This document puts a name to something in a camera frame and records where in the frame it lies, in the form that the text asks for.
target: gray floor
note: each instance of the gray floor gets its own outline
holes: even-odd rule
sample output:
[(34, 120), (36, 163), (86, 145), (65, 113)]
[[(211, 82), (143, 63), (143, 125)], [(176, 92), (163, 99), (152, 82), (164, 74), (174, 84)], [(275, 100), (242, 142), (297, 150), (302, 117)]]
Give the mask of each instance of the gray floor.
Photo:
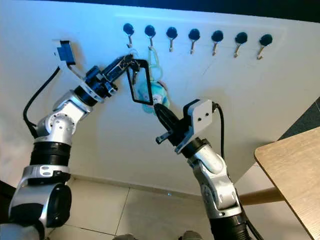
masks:
[(320, 127), (320, 97), (304, 114), (279, 138), (285, 139), (293, 135)]

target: blue plush toy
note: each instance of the blue plush toy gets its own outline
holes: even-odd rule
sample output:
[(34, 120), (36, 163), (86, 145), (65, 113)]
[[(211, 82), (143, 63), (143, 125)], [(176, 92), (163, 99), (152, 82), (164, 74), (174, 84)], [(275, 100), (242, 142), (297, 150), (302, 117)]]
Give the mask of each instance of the blue plush toy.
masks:
[[(170, 106), (170, 102), (168, 99), (168, 93), (167, 93), (166, 87), (160, 80), (162, 78), (163, 72), (162, 72), (162, 68), (159, 65), (158, 55), (154, 47), (149, 46), (148, 48), (149, 48), (148, 63), (149, 63), (149, 73), (150, 73), (153, 104), (163, 104), (168, 108)], [(152, 54), (155, 59), (155, 63), (152, 63)], [(158, 76), (156, 78), (153, 76), (153, 73), (154, 73), (153, 71), (158, 72)], [(138, 94), (141, 100), (149, 99), (148, 88), (145, 83), (141, 83), (141, 85), (138, 86)], [(151, 114), (151, 113), (156, 114), (154, 110), (154, 106), (142, 105), (142, 108), (148, 114)]]

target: tiled floor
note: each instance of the tiled floor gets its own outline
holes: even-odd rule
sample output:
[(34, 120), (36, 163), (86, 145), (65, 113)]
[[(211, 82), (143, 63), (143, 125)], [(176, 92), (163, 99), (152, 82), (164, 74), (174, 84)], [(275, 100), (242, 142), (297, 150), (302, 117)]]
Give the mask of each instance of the tiled floor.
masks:
[[(272, 187), (259, 166), (253, 165), (236, 183), (239, 194)], [(50, 240), (111, 240), (132, 233), (139, 240), (177, 240), (186, 230), (212, 240), (201, 200), (76, 179), (71, 184), (71, 216)], [(309, 240), (284, 202), (245, 207), (265, 240)]]

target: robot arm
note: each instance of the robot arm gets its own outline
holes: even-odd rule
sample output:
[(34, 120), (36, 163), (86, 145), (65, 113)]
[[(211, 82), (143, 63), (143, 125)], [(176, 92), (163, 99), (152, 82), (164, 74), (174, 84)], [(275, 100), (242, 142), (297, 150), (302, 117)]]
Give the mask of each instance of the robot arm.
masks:
[(228, 175), (224, 159), (216, 154), (200, 134), (211, 124), (216, 104), (210, 100), (194, 100), (183, 107), (183, 118), (161, 104), (155, 113), (167, 129), (156, 138), (158, 144), (168, 139), (175, 152), (182, 153), (197, 179), (215, 240), (250, 240), (247, 217), (237, 191)]
[[(42, 240), (45, 228), (60, 227), (68, 220), (72, 196), (66, 182), (71, 176), (68, 163), (72, 135), (78, 122), (92, 112), (96, 103), (103, 103), (106, 97), (117, 92), (114, 81), (125, 71), (128, 76), (129, 69), (134, 73), (132, 79), (128, 78), (131, 93), (140, 68), (147, 68), (145, 77), (150, 86), (147, 61), (134, 59), (132, 54), (118, 57), (102, 71), (94, 66), (84, 77), (72, 67), (75, 61), (69, 41), (59, 41), (55, 55), (62, 61), (59, 68), (66, 71), (79, 86), (61, 97), (54, 104), (52, 113), (41, 119), (36, 127), (30, 125), (27, 115), (24, 115), (35, 137), (34, 147), (30, 165), (24, 168), (9, 206), (11, 223), (0, 225), (1, 240)], [(152, 97), (149, 101), (142, 101), (132, 95), (132, 99), (153, 104)]]

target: wooden table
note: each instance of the wooden table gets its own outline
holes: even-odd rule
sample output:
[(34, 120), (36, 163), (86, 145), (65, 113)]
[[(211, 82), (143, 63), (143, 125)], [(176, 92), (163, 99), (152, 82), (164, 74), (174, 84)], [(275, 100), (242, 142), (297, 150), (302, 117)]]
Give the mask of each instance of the wooden table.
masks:
[(320, 127), (259, 147), (254, 156), (275, 188), (240, 199), (286, 201), (308, 234), (320, 240)]

